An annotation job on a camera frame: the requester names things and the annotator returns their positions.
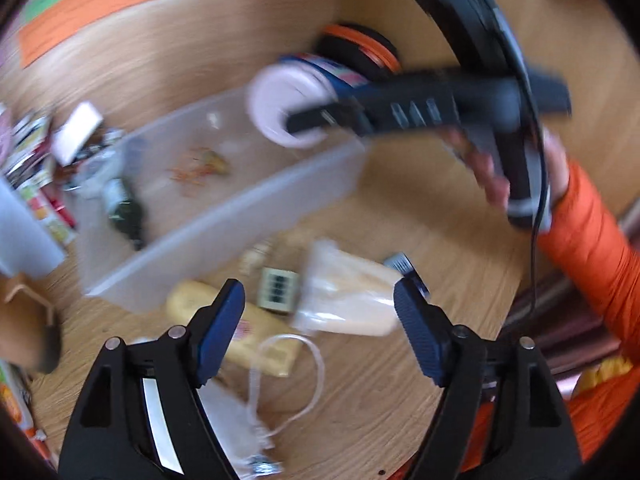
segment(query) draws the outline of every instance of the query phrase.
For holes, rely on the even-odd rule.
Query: human hand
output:
[[[545,155],[546,170],[551,186],[551,205],[560,200],[569,187],[569,165],[566,151],[559,137],[546,128]],[[459,130],[446,130],[440,137],[456,150],[466,165],[474,172],[478,186],[484,189],[487,202],[503,211],[507,209],[509,200],[509,181],[495,174],[494,160],[488,153],[479,152]]]

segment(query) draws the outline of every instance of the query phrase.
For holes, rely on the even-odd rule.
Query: wooden tabletop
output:
[[[640,87],[640,70],[624,34],[597,0],[497,0],[525,53],[569,80],[576,118],[562,127],[575,155],[593,170],[605,199],[620,210],[638,189],[637,113],[618,113]],[[176,108],[247,82],[283,52],[308,47],[337,16],[378,28],[409,66],[452,62],[433,23],[412,0],[157,0],[95,23],[20,69],[15,30],[0,45],[0,100],[19,115],[56,102],[64,120],[89,99],[109,124],[134,129]],[[602,135],[607,126],[615,136]],[[500,329],[527,269],[527,239],[482,200],[473,177],[428,136],[377,140],[354,195],[282,233],[268,264],[303,268],[319,238],[381,260],[406,252],[455,323],[481,336]],[[220,286],[236,263],[206,274]],[[256,277],[245,280],[255,298]],[[161,312],[136,316],[83,298],[73,256],[47,280],[63,319],[58,369],[33,384],[34,412],[54,447],[62,444],[84,378],[111,335],[127,342],[158,336]],[[403,332],[384,338],[321,334],[326,360],[321,403],[275,439],[281,478],[386,478],[416,450],[438,391],[418,372]],[[246,371],[223,365],[246,395]],[[314,365],[303,354],[289,379],[266,379],[259,414],[270,426],[302,407]]]

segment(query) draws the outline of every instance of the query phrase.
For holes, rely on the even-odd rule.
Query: white loop strap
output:
[[[252,361],[251,370],[249,370],[249,402],[247,403],[246,411],[247,417],[249,419],[249,424],[251,424],[254,428],[258,426],[257,419],[257,411],[258,411],[258,397],[260,396],[260,378],[262,373],[260,372],[260,359],[262,358],[265,350],[273,345],[276,341],[280,339],[298,339],[302,341],[305,345],[309,347],[311,353],[316,360],[316,369],[318,372],[318,378],[316,380],[316,391],[314,392],[314,396],[309,401],[308,405],[301,412],[290,416],[287,420],[285,420],[282,424],[280,424],[275,430],[269,431],[266,437],[272,437],[282,430],[284,430],[290,423],[294,420],[298,420],[301,416],[305,416],[309,413],[318,403],[320,399],[320,395],[322,395],[322,389],[324,388],[324,361],[322,360],[322,355],[320,353],[320,349],[315,345],[312,341],[307,339],[304,336],[297,334],[278,334],[272,336],[268,339],[265,339],[256,351],[256,355],[254,356],[254,360]]]

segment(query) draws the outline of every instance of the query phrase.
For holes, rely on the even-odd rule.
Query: translucent storage box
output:
[[[171,168],[202,147],[224,156],[229,174],[206,176],[202,186],[172,180]],[[180,280],[214,270],[349,194],[366,159],[366,147],[347,132],[332,132],[311,150],[267,140],[244,111],[244,89],[184,107],[116,149],[146,209],[148,245],[133,250],[111,227],[100,196],[78,197],[79,273],[85,294],[134,312],[161,306]]]

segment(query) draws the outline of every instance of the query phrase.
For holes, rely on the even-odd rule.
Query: blue gripper pad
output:
[[[243,311],[244,286],[238,280],[226,280],[211,306],[201,308],[191,319],[191,359],[196,361],[195,379],[199,386],[220,370]]]
[[[436,386],[446,387],[453,366],[449,318],[439,306],[427,303],[409,278],[396,283],[394,305],[420,370]]]

